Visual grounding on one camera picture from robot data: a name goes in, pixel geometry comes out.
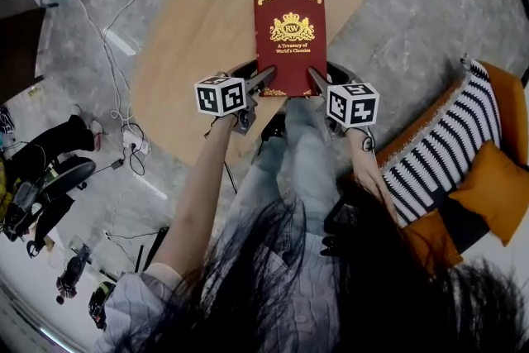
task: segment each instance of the gold crown emblem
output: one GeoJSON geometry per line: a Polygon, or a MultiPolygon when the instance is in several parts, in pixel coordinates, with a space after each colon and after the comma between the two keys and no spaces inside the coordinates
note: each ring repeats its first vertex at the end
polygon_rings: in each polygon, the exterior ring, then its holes
{"type": "Polygon", "coordinates": [[[310,41],[314,40],[314,26],[310,25],[308,18],[299,21],[297,13],[285,13],[283,22],[274,18],[274,26],[270,27],[272,41],[310,41]]]}

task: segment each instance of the red book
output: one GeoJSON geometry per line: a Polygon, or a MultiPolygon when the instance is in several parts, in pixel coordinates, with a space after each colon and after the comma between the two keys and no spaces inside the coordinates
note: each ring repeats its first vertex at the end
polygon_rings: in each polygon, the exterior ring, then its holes
{"type": "Polygon", "coordinates": [[[259,71],[276,75],[261,96],[313,96],[308,67],[326,79],[324,0],[254,0],[259,71]]]}

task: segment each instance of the gray tile floor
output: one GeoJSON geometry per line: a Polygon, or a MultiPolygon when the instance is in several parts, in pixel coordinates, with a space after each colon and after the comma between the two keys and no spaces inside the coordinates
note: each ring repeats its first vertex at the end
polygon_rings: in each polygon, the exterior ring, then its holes
{"type": "MultiPolygon", "coordinates": [[[[83,0],[89,16],[105,28],[129,0],[83,0]]],[[[136,51],[141,49],[161,0],[136,0],[117,19],[112,30],[136,51]]],[[[331,43],[329,57],[353,69],[381,93],[379,144],[396,136],[450,84],[457,62],[468,52],[521,75],[529,65],[529,21],[520,0],[365,0],[331,43]]],[[[128,80],[134,56],[114,48],[128,80]]],[[[121,121],[114,120],[114,88],[100,40],[88,24],[78,0],[66,0],[49,10],[41,37],[39,72],[45,81],[32,96],[24,93],[8,106],[17,125],[18,140],[29,141],[68,118],[72,103],[92,113],[108,132],[102,152],[89,154],[98,167],[121,156],[121,121]]],[[[125,112],[126,88],[117,76],[125,112]]],[[[234,167],[239,181],[249,158],[234,167]]],[[[154,147],[146,163],[145,179],[169,198],[163,200],[135,179],[128,165],[94,176],[59,224],[64,243],[80,236],[115,269],[131,269],[131,262],[115,244],[102,240],[102,229],[135,235],[157,230],[169,222],[188,167],[154,147]]],[[[225,178],[219,204],[221,217],[233,199],[225,178]]],[[[141,243],[152,237],[119,241],[134,260],[141,243]]]]}

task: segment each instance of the gray shirt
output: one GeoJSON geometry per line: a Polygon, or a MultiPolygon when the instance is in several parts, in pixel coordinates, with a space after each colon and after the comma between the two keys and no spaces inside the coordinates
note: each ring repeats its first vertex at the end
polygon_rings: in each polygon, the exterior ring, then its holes
{"type": "MultiPolygon", "coordinates": [[[[336,343],[339,325],[334,267],[332,259],[320,255],[323,248],[322,237],[306,234],[301,273],[294,283],[283,324],[267,340],[278,341],[276,346],[281,346],[280,351],[328,352],[336,343]]],[[[286,264],[272,252],[270,270],[281,266],[286,264]]],[[[149,323],[156,323],[181,279],[178,273],[162,264],[152,264],[142,274],[123,276],[105,306],[107,330],[96,342],[94,351],[113,351],[115,343],[132,328],[147,328],[149,323]]],[[[139,337],[145,339],[148,335],[145,329],[139,337]]]]}

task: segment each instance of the black hair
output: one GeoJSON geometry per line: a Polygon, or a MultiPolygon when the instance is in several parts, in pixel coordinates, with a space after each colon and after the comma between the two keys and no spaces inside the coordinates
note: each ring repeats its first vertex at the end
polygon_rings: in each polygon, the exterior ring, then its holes
{"type": "MultiPolygon", "coordinates": [[[[351,180],[345,196],[355,208],[334,239],[334,352],[521,348],[523,301],[512,278],[486,263],[449,268],[436,251],[426,267],[377,197],[351,180]]],[[[291,231],[298,209],[274,203],[221,238],[164,316],[124,336],[117,351],[279,351],[270,335],[293,331],[282,317],[303,262],[304,214],[301,230],[291,231]],[[288,266],[272,272],[272,252],[287,234],[288,266]]]]}

